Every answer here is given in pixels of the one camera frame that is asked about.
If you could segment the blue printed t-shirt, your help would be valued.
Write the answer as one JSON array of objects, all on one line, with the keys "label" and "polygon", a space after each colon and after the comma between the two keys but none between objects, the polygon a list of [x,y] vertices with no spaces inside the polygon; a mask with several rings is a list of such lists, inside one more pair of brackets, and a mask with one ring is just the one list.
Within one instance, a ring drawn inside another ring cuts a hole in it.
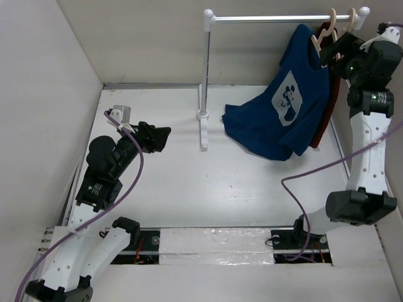
[{"label": "blue printed t-shirt", "polygon": [[309,147],[329,99],[329,71],[312,45],[313,34],[298,25],[264,92],[242,105],[225,106],[226,134],[251,153],[286,161]]}]

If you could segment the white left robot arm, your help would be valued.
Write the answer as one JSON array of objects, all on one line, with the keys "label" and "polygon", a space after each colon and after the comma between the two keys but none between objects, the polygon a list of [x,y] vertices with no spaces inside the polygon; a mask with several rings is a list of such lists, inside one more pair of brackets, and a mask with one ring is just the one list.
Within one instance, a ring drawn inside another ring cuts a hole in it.
[{"label": "white left robot arm", "polygon": [[123,249],[140,243],[139,222],[122,216],[101,243],[96,241],[107,214],[128,196],[120,192],[120,176],[136,157],[143,168],[144,154],[162,152],[171,128],[141,121],[116,130],[118,141],[103,135],[89,144],[88,167],[72,207],[69,233],[51,248],[57,254],[48,270],[24,290],[37,301],[91,301],[93,286],[106,267]]}]

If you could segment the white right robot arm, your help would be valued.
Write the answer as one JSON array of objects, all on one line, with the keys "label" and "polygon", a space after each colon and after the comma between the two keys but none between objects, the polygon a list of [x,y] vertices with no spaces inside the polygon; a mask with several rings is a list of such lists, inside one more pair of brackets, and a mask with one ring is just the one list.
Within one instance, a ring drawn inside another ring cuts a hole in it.
[{"label": "white right robot arm", "polygon": [[366,42],[347,32],[319,53],[322,63],[341,55],[331,70],[350,83],[353,158],[346,189],[331,192],[325,207],[295,220],[291,240],[298,247],[344,225],[373,225],[397,207],[387,192],[385,149],[394,114],[394,94],[387,85],[402,60],[400,29],[383,23]]}]

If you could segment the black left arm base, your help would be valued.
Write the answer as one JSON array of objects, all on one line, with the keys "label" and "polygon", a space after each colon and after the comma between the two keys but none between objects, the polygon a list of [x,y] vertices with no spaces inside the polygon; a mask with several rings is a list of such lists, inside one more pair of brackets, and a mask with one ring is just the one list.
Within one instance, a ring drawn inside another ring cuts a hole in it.
[{"label": "black left arm base", "polygon": [[122,250],[111,262],[112,265],[154,265],[159,263],[160,229],[141,231],[138,244]]}]

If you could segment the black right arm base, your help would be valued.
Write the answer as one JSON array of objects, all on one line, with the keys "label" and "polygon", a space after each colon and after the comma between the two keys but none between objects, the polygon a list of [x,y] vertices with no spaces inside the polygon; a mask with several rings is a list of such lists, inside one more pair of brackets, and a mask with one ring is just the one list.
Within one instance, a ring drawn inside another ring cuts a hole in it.
[{"label": "black right arm base", "polygon": [[297,218],[292,227],[270,230],[265,245],[273,249],[275,264],[332,264],[331,253],[325,235],[310,235],[308,246],[303,254],[295,259],[303,249],[307,234],[303,230],[303,216]]}]

